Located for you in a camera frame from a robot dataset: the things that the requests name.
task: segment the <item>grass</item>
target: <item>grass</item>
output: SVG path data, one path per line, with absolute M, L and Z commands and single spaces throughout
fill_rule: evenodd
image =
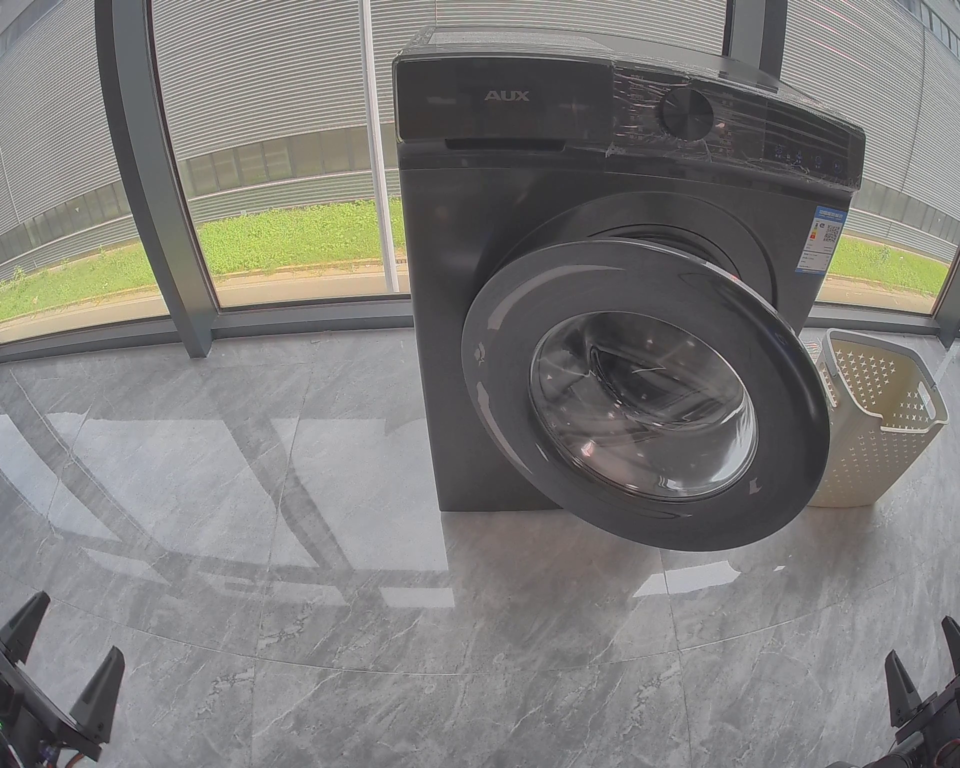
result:
M 394 247 L 403 250 L 400 199 L 390 200 Z M 283 267 L 325 266 L 380 259 L 380 234 L 372 200 L 286 208 L 223 219 L 197 231 L 214 281 L 234 273 Z M 85 300 L 156 290 L 140 243 L 0 281 L 0 322 Z
M 910 251 L 841 237 L 829 273 L 871 280 L 887 288 L 936 296 L 947 278 L 948 265 Z
M 405 250 L 400 199 L 390 200 L 394 245 Z M 317 267 L 380 259 L 373 201 L 312 205 L 209 222 L 198 228 L 206 266 L 219 277 L 290 267 Z M 866 279 L 892 290 L 935 296 L 947 265 L 925 256 L 842 237 L 831 275 Z M 0 322 L 85 300 L 156 289 L 139 243 L 0 282 Z

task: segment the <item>white plastic laundry basket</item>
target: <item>white plastic laundry basket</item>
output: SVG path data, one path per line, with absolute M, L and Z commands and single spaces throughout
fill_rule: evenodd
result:
M 947 406 L 913 349 L 835 329 L 806 346 L 830 410 L 827 470 L 810 505 L 873 504 L 947 423 Z

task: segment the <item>dark gray washing machine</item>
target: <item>dark gray washing machine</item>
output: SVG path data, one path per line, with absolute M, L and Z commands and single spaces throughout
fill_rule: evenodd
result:
M 736 61 L 572 32 L 428 28 L 394 85 L 441 509 L 684 550 L 789 522 L 829 444 L 795 331 L 863 131 Z

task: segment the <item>washing machine door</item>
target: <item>washing machine door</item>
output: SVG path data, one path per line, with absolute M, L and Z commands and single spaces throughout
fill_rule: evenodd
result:
M 793 519 L 829 448 L 820 377 L 761 296 L 628 240 L 549 246 L 483 286 L 463 369 L 504 455 L 559 506 L 669 549 L 728 549 Z

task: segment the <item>marble floor tile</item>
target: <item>marble floor tile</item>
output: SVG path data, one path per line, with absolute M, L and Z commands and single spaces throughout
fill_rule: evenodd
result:
M 936 339 L 891 337 L 936 362 Z M 960 418 L 960 366 L 941 387 Z M 816 611 L 913 568 L 960 542 L 951 424 L 871 507 L 808 507 L 773 536 L 712 553 L 663 551 L 681 648 L 752 632 Z
M 360 555 L 347 549 L 356 568 L 271 565 L 262 658 L 452 673 L 567 668 L 676 648 L 658 551 L 567 513 L 436 513 L 420 550 L 392 549 L 364 525 L 370 546 L 355 540 Z M 395 567 L 376 568 L 377 553 Z
M 258 661 L 253 763 L 688 766 L 677 654 L 574 670 L 406 675 Z
M 955 553 L 778 627 L 682 651 L 693 765 L 857 765 L 893 731 L 883 660 L 923 696 L 952 676 L 939 623 L 960 613 Z
M 887 651 L 948 675 L 960 360 L 941 391 L 873 508 L 691 554 L 441 514 L 410 330 L 0 366 L 0 616 L 51 593 L 65 708 L 124 651 L 106 765 L 862 764 Z
M 54 600 L 27 672 L 68 711 L 113 645 L 126 671 L 112 737 L 98 765 L 251 765 L 249 657 L 151 636 Z
M 252 654 L 307 367 L 101 380 L 49 519 L 51 594 L 112 621 Z
M 566 513 L 441 515 L 412 334 L 330 344 L 291 445 L 259 655 L 465 672 L 676 648 L 668 598 L 643 591 L 657 550 Z

